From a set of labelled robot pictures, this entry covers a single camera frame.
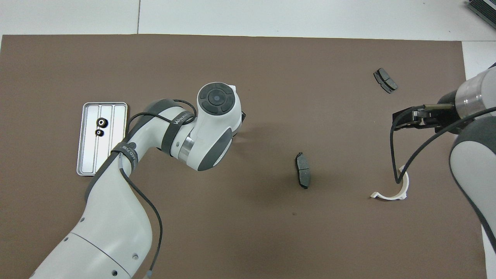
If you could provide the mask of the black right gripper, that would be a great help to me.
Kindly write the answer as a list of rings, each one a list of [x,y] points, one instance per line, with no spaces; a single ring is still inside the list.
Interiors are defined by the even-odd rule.
[[[434,132],[440,132],[445,127],[460,120],[455,104],[437,103],[426,104],[422,106],[408,107],[392,114],[393,129],[434,129]]]

